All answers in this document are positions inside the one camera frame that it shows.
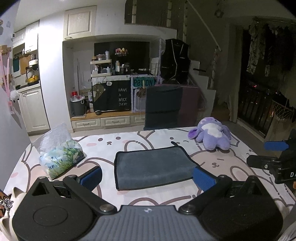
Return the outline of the yellow pot on counter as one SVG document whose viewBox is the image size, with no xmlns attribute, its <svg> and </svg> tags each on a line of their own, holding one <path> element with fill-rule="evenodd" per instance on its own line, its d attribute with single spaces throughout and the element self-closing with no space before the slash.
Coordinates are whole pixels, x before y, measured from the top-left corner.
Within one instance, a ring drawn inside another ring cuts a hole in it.
<svg viewBox="0 0 296 241">
<path fill-rule="evenodd" d="M 26 67 L 26 83 L 27 86 L 38 84 L 40 80 L 38 64 Z"/>
</svg>

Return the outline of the floral tissue pack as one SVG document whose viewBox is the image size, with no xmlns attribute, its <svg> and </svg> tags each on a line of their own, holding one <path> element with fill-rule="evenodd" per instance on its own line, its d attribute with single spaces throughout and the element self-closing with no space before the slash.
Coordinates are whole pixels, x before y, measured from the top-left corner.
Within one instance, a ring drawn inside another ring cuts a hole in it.
<svg viewBox="0 0 296 241">
<path fill-rule="evenodd" d="M 75 141 L 62 123 L 33 142 L 39 153 L 39 164 L 46 175 L 59 178 L 85 158 L 81 145 Z"/>
</svg>

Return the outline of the black have a nice day cloth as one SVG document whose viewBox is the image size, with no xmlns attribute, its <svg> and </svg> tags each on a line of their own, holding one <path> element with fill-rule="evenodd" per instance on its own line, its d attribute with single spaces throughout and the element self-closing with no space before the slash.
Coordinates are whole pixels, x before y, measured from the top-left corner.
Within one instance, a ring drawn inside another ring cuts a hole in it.
<svg viewBox="0 0 296 241">
<path fill-rule="evenodd" d="M 96 113 L 131 110 L 130 80 L 107 81 L 92 86 L 93 109 Z"/>
</svg>

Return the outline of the grey purple microfiber towel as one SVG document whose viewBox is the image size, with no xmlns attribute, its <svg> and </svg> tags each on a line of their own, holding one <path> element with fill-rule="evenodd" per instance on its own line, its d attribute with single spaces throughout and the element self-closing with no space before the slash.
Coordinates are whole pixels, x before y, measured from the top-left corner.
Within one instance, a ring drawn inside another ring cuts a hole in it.
<svg viewBox="0 0 296 241">
<path fill-rule="evenodd" d="M 181 146 L 117 152 L 114 178 L 118 191 L 140 190 L 193 178 L 198 166 Z"/>
</svg>

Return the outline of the black hanging garment bag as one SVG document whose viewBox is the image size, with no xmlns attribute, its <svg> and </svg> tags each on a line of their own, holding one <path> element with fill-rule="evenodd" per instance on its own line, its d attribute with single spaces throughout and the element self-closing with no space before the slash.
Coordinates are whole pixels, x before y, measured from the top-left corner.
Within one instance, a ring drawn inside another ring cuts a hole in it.
<svg viewBox="0 0 296 241">
<path fill-rule="evenodd" d="M 161 56 L 161 78 L 165 84 L 187 85 L 191 60 L 189 45 L 178 39 L 167 39 Z"/>
</svg>

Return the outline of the white storage rack shelf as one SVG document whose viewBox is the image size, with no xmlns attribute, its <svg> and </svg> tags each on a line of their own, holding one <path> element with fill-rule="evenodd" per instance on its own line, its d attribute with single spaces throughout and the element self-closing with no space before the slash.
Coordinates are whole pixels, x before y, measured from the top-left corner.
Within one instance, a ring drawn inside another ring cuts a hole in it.
<svg viewBox="0 0 296 241">
<path fill-rule="evenodd" d="M 112 61 L 109 60 L 96 60 L 90 62 L 91 78 L 106 77 L 112 75 Z"/>
</svg>

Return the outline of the poison sign crate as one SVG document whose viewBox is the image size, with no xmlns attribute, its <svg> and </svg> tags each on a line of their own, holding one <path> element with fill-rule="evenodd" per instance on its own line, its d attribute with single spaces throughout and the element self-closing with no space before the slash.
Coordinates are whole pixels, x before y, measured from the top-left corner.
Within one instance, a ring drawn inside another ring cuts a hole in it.
<svg viewBox="0 0 296 241">
<path fill-rule="evenodd" d="M 154 75 L 131 75 L 131 102 L 132 112 L 145 112 L 147 88 L 153 87 L 157 83 Z"/>
</svg>

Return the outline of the white drawer bench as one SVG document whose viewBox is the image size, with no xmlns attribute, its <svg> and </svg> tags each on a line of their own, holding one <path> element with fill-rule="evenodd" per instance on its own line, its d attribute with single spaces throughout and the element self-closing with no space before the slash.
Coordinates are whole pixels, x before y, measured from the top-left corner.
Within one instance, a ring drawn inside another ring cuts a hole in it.
<svg viewBox="0 0 296 241">
<path fill-rule="evenodd" d="M 145 112 L 112 111 L 100 115 L 86 113 L 83 116 L 72 117 L 70 121 L 74 132 L 143 126 L 145 123 Z"/>
</svg>

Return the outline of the purple plush toy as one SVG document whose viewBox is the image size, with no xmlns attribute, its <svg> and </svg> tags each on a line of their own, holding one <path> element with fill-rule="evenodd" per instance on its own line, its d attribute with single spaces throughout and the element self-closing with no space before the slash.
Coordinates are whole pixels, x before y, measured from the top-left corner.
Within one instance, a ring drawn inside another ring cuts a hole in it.
<svg viewBox="0 0 296 241">
<path fill-rule="evenodd" d="M 229 128 L 217 119 L 206 117 L 188 132 L 188 138 L 203 143 L 208 151 L 217 148 L 226 151 L 230 148 L 231 133 Z"/>
</svg>

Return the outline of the dark folded floor chair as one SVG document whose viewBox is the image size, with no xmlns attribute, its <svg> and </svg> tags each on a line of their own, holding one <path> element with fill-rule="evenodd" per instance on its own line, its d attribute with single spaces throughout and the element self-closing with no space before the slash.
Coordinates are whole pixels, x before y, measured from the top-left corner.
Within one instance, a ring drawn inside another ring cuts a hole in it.
<svg viewBox="0 0 296 241">
<path fill-rule="evenodd" d="M 183 90 L 178 86 L 154 86 L 146 91 L 144 130 L 178 126 Z"/>
</svg>

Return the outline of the cream cat-shaped object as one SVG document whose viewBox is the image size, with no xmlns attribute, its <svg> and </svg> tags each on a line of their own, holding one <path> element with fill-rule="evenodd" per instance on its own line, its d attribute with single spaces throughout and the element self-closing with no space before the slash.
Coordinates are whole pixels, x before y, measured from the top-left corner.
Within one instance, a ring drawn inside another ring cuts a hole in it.
<svg viewBox="0 0 296 241">
<path fill-rule="evenodd" d="M 1 191 L 1 232 L 8 240 L 18 240 L 12 220 L 25 195 L 18 187 L 14 187 L 9 196 Z"/>
</svg>

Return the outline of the white kitchen cabinet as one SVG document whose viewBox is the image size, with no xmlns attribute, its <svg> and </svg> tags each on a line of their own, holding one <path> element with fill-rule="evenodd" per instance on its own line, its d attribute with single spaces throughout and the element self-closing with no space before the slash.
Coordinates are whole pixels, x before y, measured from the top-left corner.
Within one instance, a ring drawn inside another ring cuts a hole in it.
<svg viewBox="0 0 296 241">
<path fill-rule="evenodd" d="M 40 84 L 18 90 L 21 114 L 28 133 L 50 129 Z"/>
</svg>

